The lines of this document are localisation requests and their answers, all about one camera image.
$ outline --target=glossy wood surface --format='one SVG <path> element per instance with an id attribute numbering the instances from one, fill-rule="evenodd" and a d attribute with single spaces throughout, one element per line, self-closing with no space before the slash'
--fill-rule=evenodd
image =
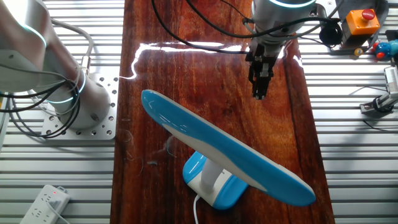
<path id="1" fill-rule="evenodd" d="M 250 0 L 230 3 L 250 15 Z M 224 29 L 247 33 L 241 16 L 219 0 L 194 4 Z M 249 40 L 221 35 L 206 25 L 184 0 L 156 0 L 156 5 L 165 23 L 186 40 L 247 47 Z M 334 223 L 300 63 L 297 41 L 287 43 L 266 99 L 257 101 L 251 97 L 244 55 L 179 44 L 160 26 L 150 1 L 126 0 L 111 223 L 194 223 L 196 194 L 182 178 L 193 149 L 146 114 L 141 105 L 146 89 L 168 96 L 296 173 L 317 196 L 311 206 L 293 207 L 249 187 L 227 211 L 199 200 L 199 223 Z"/>

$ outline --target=power outlet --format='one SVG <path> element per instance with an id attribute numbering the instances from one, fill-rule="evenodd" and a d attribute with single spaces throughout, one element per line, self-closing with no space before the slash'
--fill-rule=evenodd
<path id="1" fill-rule="evenodd" d="M 62 187 L 55 188 L 51 185 L 44 186 L 36 200 L 20 224 L 53 224 L 57 221 L 58 216 L 51 211 L 47 202 L 52 205 L 58 214 L 61 214 L 66 207 L 70 196 L 66 194 L 66 190 Z"/>

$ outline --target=red button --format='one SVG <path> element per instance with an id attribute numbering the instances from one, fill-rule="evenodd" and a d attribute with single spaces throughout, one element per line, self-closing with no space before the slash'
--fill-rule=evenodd
<path id="1" fill-rule="evenodd" d="M 367 21 L 374 19 L 375 16 L 375 13 L 370 9 L 365 9 L 362 11 L 362 17 Z"/>

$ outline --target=blue and white toy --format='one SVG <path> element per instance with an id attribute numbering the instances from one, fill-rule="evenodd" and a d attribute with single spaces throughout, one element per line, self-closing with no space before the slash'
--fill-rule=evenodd
<path id="1" fill-rule="evenodd" d="M 398 40 L 392 40 L 388 43 L 375 43 L 373 49 L 378 59 L 389 60 L 398 54 Z"/>
<path id="2" fill-rule="evenodd" d="M 166 96 L 144 90 L 141 101 L 152 119 L 196 150 L 184 165 L 183 178 L 212 207 L 231 208 L 248 184 L 290 205 L 315 201 L 311 187 L 293 172 Z"/>

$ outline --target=emergency stop button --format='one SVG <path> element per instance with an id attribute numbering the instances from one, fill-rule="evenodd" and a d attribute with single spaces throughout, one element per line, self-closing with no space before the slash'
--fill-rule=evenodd
<path id="1" fill-rule="evenodd" d="M 375 16 L 376 15 L 373 10 L 365 9 L 362 11 L 362 20 L 364 22 L 371 21 L 372 19 L 375 18 Z"/>

